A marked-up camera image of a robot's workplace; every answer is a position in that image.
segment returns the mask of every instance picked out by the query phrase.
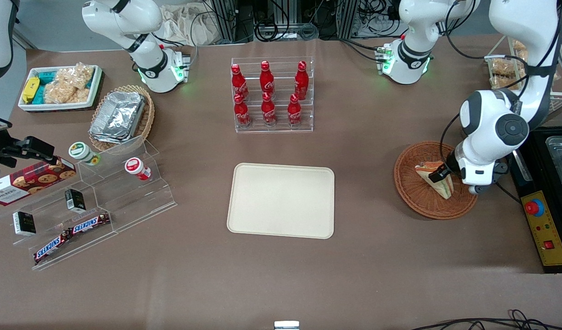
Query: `acrylic bottle rack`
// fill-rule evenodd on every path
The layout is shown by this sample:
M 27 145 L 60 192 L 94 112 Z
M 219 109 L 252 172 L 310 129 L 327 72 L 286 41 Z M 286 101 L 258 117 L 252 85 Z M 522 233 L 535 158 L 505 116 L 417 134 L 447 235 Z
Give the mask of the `acrylic bottle rack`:
M 12 244 L 28 249 L 26 263 L 34 265 L 33 253 L 51 242 L 63 230 L 102 213 L 109 213 L 109 223 L 70 238 L 33 267 L 34 270 L 45 269 L 176 206 L 171 189 L 157 167 L 155 159 L 158 156 L 157 149 L 142 137 L 118 144 L 100 153 L 101 161 L 98 165 L 77 163 L 79 176 L 59 182 L 6 207 L 0 205 L 0 222 L 10 225 Z M 131 157 L 140 158 L 151 169 L 150 179 L 141 181 L 124 170 L 124 163 Z M 67 209 L 65 190 L 70 188 L 83 194 L 88 209 L 85 213 L 78 214 Z M 33 215 L 35 235 L 15 234 L 12 215 L 17 211 Z
M 260 89 L 260 63 L 269 61 L 270 71 L 275 77 L 275 114 L 277 124 L 273 127 L 264 125 L 260 105 L 263 102 L 262 91 Z M 298 71 L 299 61 L 305 61 L 308 65 L 306 72 L 309 76 L 308 94 L 306 99 L 299 101 L 302 106 L 302 124 L 292 129 L 289 127 L 287 118 L 287 106 L 289 98 L 295 90 L 295 75 Z M 246 78 L 246 86 L 249 90 L 249 97 L 245 100 L 248 107 L 252 126 L 242 129 L 236 121 L 234 115 L 234 88 L 231 87 L 231 114 L 234 118 L 237 133 L 290 133 L 290 132 L 312 132 L 314 129 L 314 58 L 312 56 L 292 56 L 279 58 L 233 58 L 231 64 L 238 64 L 241 73 Z

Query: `yellow control panel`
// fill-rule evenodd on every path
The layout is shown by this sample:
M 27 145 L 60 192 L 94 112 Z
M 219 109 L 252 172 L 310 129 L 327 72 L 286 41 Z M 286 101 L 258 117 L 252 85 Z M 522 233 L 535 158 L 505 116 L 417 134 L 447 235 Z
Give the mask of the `yellow control panel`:
M 522 204 L 528 216 L 541 263 L 544 266 L 562 265 L 562 242 L 556 232 L 544 194 L 540 190 L 522 197 Z

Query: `red button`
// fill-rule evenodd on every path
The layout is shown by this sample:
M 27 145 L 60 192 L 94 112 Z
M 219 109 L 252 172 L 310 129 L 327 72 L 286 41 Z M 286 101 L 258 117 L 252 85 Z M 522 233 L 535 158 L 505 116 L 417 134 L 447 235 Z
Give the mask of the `red button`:
M 552 243 L 552 241 L 544 241 L 544 247 L 546 249 L 552 249 L 554 248 L 554 243 Z
M 536 215 L 540 211 L 540 207 L 534 201 L 527 202 L 525 207 L 529 215 Z

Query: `emergency stop button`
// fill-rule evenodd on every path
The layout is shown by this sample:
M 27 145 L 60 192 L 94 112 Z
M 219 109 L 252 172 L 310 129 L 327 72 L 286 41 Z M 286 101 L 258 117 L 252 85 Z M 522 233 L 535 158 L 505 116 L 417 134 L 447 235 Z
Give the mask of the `emergency stop button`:
M 534 217 L 541 217 L 544 213 L 544 205 L 537 198 L 527 202 L 524 205 L 524 208 L 526 209 L 526 213 L 533 215 Z
M 544 248 L 545 249 L 553 249 L 554 243 L 552 241 L 544 241 Z

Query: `aluminum foil container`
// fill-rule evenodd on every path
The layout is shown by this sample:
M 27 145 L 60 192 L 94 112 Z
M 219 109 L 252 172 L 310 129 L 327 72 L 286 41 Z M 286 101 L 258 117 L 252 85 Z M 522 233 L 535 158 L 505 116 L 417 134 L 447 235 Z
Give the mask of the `aluminum foil container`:
M 105 98 L 89 133 L 99 141 L 121 143 L 134 135 L 145 99 L 132 92 L 112 92 Z

